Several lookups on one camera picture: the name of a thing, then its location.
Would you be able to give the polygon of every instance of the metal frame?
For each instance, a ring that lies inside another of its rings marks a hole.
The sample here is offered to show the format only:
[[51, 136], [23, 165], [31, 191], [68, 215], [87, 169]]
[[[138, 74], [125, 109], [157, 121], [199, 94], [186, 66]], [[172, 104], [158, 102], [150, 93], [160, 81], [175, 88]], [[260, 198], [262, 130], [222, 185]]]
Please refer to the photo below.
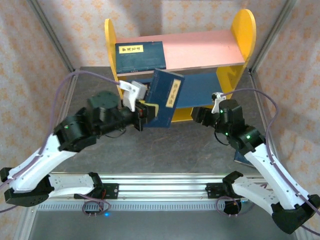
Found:
[[[30, 7], [33, 9], [34, 13], [36, 14], [37, 18], [39, 19], [43, 29], [45, 30], [45, 32], [47, 33], [48, 37], [50, 38], [54, 48], [57, 50], [58, 54], [60, 55], [65, 67], [70, 71], [74, 71], [74, 67], [72, 66], [72, 63], [71, 61], [69, 60], [66, 52], [64, 51], [60, 41], [58, 40], [53, 28], [51, 27], [45, 13], [43, 12], [43, 10], [41, 9], [39, 3], [37, 0], [27, 0], [27, 2], [29, 3]], [[297, 0], [287, 0], [279, 17], [277, 18], [273, 28], [271, 29], [265, 43], [263, 44], [262, 48], [261, 48], [261, 51], [260, 53], [258, 54], [258, 56], [256, 57], [256, 59], [254, 60], [253, 62], [253, 65], [251, 67], [251, 69], [249, 70], [249, 75], [250, 75], [250, 79], [251, 79], [251, 82], [252, 82], [252, 86], [254, 88], [256, 88], [256, 83], [255, 83], [255, 80], [253, 78], [253, 73], [255, 73], [258, 69], [258, 67], [260, 66], [263, 58], [265, 57], [265, 55], [267, 54], [270, 46], [272, 45], [273, 41], [275, 40], [278, 32], [280, 31], [281, 27], [283, 26], [283, 24], [285, 23], [285, 20], [287, 19], [288, 15], [290, 14], [292, 8], [294, 7], [295, 3], [297, 2]], [[67, 85], [67, 91], [65, 92], [65, 95], [64, 95], [64, 104], [61, 108], [61, 111], [59, 113], [59, 117], [57, 119], [57, 122], [60, 122], [62, 119], [64, 119], [66, 116], [67, 116], [67, 113], [68, 113], [68, 109], [69, 109], [69, 106], [70, 106], [70, 102], [71, 102], [71, 98], [72, 98], [72, 95], [73, 95], [73, 92], [74, 92], [74, 89], [75, 89], [75, 85], [76, 85], [76, 81], [77, 81], [77, 78], [78, 76], [74, 76], [70, 82], [68, 83]], [[255, 96], [256, 96], [256, 100], [257, 100], [257, 103], [258, 103], [258, 108], [259, 108], [259, 111], [260, 111], [260, 114], [261, 114], [261, 118], [262, 118], [262, 121], [263, 121], [263, 125], [264, 125], [264, 128], [267, 127], [267, 119], [266, 119], [266, 114], [265, 114], [265, 111], [262, 107], [262, 104], [261, 104], [261, 97], [259, 94], [255, 93]], [[270, 144], [271, 144], [271, 147], [272, 147], [272, 150], [274, 152], [274, 154], [278, 157], [278, 154], [277, 154], [277, 150], [275, 148], [275, 145], [274, 145], [274, 141], [272, 140], [272, 136], [270, 138]], [[206, 179], [206, 177], [210, 176], [210, 174], [163, 174], [161, 175], [161, 178], [164, 178], [163, 179], [163, 184], [165, 184], [166, 181], [168, 181], [170, 179], [169, 176], [173, 176], [175, 175], [175, 177], [177, 177], [178, 181], [182, 181], [183, 182], [183, 179], [184, 177], [187, 177], [190, 176], [190, 179], [196, 181], [197, 177], [200, 177], [198, 180], [200, 183], [203, 183], [202, 181], [204, 181]], [[111, 176], [111, 175], [104, 175], [105, 177], [105, 180], [108, 180], [108, 176]], [[134, 174], [117, 174], [117, 175], [113, 175], [114, 177], [119, 177], [119, 181], [126, 181], [127, 177], [133, 177], [130, 178], [130, 183], [139, 183], [139, 181], [142, 183], [143, 182], [143, 179], [144, 177], [147, 177], [148, 181], [151, 181], [151, 180], [155, 180], [155, 176], [156, 175], [153, 175], [153, 177], [151, 175], [148, 175], [146, 176], [145, 174], [138, 174], [138, 175], [134, 175]], [[219, 181], [219, 179], [222, 178], [221, 175], [211, 175], [215, 180]], [[261, 181], [261, 176], [256, 176], [256, 177], [252, 177], [252, 179], [254, 180], [259, 180], [260, 182], [263, 182], [263, 180]], [[53, 201], [61, 201], [62, 199], [53, 199]], [[33, 221], [34, 221], [34, 218], [35, 218], [35, 214], [37, 212], [37, 206], [36, 207], [29, 207], [29, 208], [25, 208], [21, 214], [21, 217], [20, 217], [20, 221], [19, 221], [19, 224], [18, 224], [18, 227], [17, 227], [17, 230], [16, 230], [16, 233], [15, 233], [15, 236], [14, 236], [14, 239], [15, 240], [23, 240], [23, 239], [28, 239], [29, 238], [29, 235], [30, 235], [30, 232], [31, 232], [31, 227], [33, 225]], [[303, 240], [311, 240], [313, 239], [313, 236], [308, 233], [306, 230], [302, 229], [302, 228], [299, 228], [297, 231], [296, 231], [296, 236], [298, 239], [303, 239]]]
[[262, 60], [264, 59], [265, 55], [267, 54], [270, 46], [274, 42], [278, 32], [280, 31], [281, 27], [284, 25], [285, 21], [287, 20], [291, 10], [294, 8], [297, 0], [287, 0], [281, 10], [280, 15], [278, 16], [277, 20], [275, 21], [270, 33], [268, 34], [259, 54], [255, 58], [252, 67], [250, 69], [251, 73], [257, 71], [258, 67], [260, 66]]
[[73, 72], [75, 69], [72, 66], [71, 61], [68, 58], [68, 55], [66, 54], [65, 50], [63, 49], [57, 35], [55, 34], [51, 24], [49, 23], [44, 11], [42, 10], [42, 8], [40, 7], [40, 4], [38, 3], [37, 0], [27, 0], [27, 2], [29, 3], [30, 7], [32, 8], [32, 10], [34, 11], [34, 14], [36, 15], [36, 17], [38, 18], [40, 24], [42, 25], [44, 31], [46, 32], [46, 34], [48, 35], [49, 39], [51, 40], [54, 48], [56, 49], [56, 51], [58, 52], [58, 54], [60, 55], [63, 64], [65, 65], [65, 67], [69, 70], [69, 72]]
[[[61, 173], [67, 176], [75, 176], [83, 173]], [[127, 203], [154, 203], [161, 205], [161, 202], [170, 202], [171, 206], [179, 204], [182, 206], [193, 205], [194, 210], [214, 210], [215, 201], [208, 199], [205, 190], [207, 183], [221, 183], [226, 175], [222, 174], [199, 174], [199, 173], [174, 173], [174, 174], [158, 174], [158, 173], [143, 173], [143, 174], [99, 174], [103, 183], [118, 183], [119, 192], [118, 199], [110, 200], [111, 204], [124, 206]], [[246, 177], [255, 184], [265, 184], [265, 179], [259, 174], [249, 174]], [[14, 240], [27, 240], [30, 236], [32, 225], [35, 220], [37, 211], [47, 211], [45, 205], [57, 206], [50, 207], [51, 211], [64, 210], [60, 209], [59, 205], [64, 205], [68, 208], [68, 203], [79, 203], [78, 199], [74, 199], [73, 195], [57, 196], [48, 199], [44, 203], [35, 207], [26, 208], [21, 215], [18, 229], [15, 233]]]

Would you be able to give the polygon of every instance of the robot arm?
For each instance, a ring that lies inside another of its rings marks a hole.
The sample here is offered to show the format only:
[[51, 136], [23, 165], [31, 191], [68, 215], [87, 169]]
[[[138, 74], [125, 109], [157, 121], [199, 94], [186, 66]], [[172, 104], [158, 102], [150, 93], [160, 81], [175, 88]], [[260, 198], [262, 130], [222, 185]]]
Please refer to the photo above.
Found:
[[[192, 119], [224, 134], [231, 147], [250, 161], [273, 189], [269, 191], [253, 184], [242, 173], [235, 171], [223, 179], [225, 194], [232, 198], [243, 196], [251, 200], [267, 211], [280, 229], [288, 234], [293, 233], [315, 214], [301, 196], [317, 209], [320, 207], [320, 197], [316, 194], [309, 195], [272, 152], [271, 161], [265, 137], [255, 127], [245, 124], [242, 108], [236, 100], [226, 99], [222, 93], [214, 93], [212, 100], [213, 109], [195, 107], [191, 113]], [[280, 168], [299, 194], [284, 181], [274, 165]]]
[[[117, 95], [100, 92], [87, 99], [86, 107], [67, 116], [54, 128], [41, 155], [38, 149], [19, 166], [0, 170], [1, 181], [10, 180], [9, 189], [4, 193], [8, 204], [31, 207], [60, 195], [89, 194], [91, 197], [99, 194], [97, 191], [102, 190], [102, 182], [97, 173], [64, 176], [50, 172], [66, 159], [94, 145], [102, 135], [128, 125], [142, 131], [143, 125], [156, 117], [157, 105], [141, 100], [146, 93], [144, 85], [120, 81], [120, 88], [125, 90], [122, 108], [118, 108]], [[38, 160], [30, 168], [13, 177], [35, 157]]]

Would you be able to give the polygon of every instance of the wallpaper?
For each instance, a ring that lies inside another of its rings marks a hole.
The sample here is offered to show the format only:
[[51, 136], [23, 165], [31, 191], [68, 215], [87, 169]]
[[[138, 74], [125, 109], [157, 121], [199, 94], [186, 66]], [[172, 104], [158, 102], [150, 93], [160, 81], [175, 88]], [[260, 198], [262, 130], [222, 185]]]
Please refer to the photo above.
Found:
[[105, 19], [119, 38], [230, 29], [253, 12], [259, 53], [286, 0], [38, 0], [74, 68], [109, 66]]
[[[259, 67], [263, 91], [278, 103], [272, 128], [280, 160], [308, 190], [320, 195], [320, 4], [296, 3]], [[273, 116], [274, 107], [264, 102]], [[320, 232], [320, 217], [310, 226]]]
[[[27, 1], [0, 1], [0, 35], [2, 169], [17, 166], [40, 146], [54, 93], [68, 72]], [[10, 206], [0, 192], [0, 209]], [[21, 211], [0, 214], [0, 239], [13, 239]]]

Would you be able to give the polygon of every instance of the blue book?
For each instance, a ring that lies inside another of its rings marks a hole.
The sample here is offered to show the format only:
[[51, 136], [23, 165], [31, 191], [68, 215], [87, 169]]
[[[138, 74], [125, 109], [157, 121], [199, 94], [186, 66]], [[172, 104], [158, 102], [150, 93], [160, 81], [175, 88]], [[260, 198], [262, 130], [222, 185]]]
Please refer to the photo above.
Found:
[[174, 116], [185, 77], [173, 72], [155, 69], [145, 102], [158, 104], [157, 117], [143, 125], [146, 128], [169, 128]]
[[235, 151], [234, 161], [236, 163], [244, 164], [250, 167], [255, 167], [251, 162], [249, 162], [239, 151]]
[[166, 69], [162, 41], [116, 43], [115, 67], [117, 74]]

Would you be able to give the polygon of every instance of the gray floor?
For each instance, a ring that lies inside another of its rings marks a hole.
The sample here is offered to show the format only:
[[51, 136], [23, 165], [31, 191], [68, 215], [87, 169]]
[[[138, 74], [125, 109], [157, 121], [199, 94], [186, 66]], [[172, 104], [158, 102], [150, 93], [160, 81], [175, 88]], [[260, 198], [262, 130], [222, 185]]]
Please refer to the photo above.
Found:
[[[109, 67], [81, 69], [112, 78]], [[237, 88], [251, 87], [249, 76], [244, 73]], [[68, 114], [73, 115], [86, 105], [87, 98], [102, 90], [117, 92], [115, 85], [80, 75]], [[264, 132], [254, 93], [235, 93], [233, 98], [242, 105], [247, 124]], [[235, 150], [219, 144], [213, 133], [213, 128], [192, 121], [173, 123], [169, 129], [146, 128], [143, 132], [129, 126], [121, 137], [112, 139], [104, 136], [96, 145], [60, 164], [55, 170], [69, 173], [227, 174], [235, 170], [244, 174], [257, 173], [252, 167], [234, 162]]]

